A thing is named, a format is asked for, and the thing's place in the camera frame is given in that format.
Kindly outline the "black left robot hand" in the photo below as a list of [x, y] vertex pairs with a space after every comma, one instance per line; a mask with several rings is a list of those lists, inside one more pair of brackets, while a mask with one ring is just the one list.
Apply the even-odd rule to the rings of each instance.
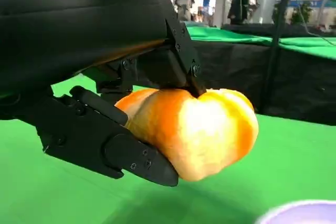
[[160, 88], [205, 92], [171, 0], [1, 0], [1, 119], [34, 126], [49, 156], [174, 187], [166, 155], [114, 105], [132, 90], [132, 58]]

